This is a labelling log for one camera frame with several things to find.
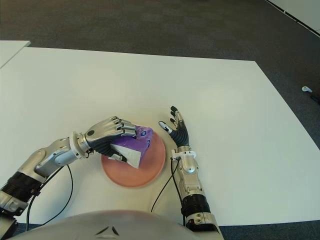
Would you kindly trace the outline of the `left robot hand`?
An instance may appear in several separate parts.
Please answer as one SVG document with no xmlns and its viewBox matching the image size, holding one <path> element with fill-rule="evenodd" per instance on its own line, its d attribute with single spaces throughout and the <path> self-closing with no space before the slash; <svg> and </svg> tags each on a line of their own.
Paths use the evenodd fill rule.
<svg viewBox="0 0 320 240">
<path fill-rule="evenodd" d="M 96 123 L 84 134 L 89 150 L 113 160 L 126 162 L 127 159 L 111 147 L 113 141 L 124 137 L 136 137 L 136 126 L 117 116 Z"/>
</svg>

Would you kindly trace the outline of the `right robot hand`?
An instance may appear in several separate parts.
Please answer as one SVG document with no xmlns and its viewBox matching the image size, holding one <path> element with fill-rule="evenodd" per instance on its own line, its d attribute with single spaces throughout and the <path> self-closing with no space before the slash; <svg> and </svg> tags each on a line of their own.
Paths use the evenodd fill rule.
<svg viewBox="0 0 320 240">
<path fill-rule="evenodd" d="M 159 121 L 159 126 L 168 133 L 178 148 L 189 147 L 189 134 L 182 114 L 175 106 L 170 107 L 170 114 L 173 116 L 170 121 L 174 128 L 171 128 L 164 121 Z"/>
</svg>

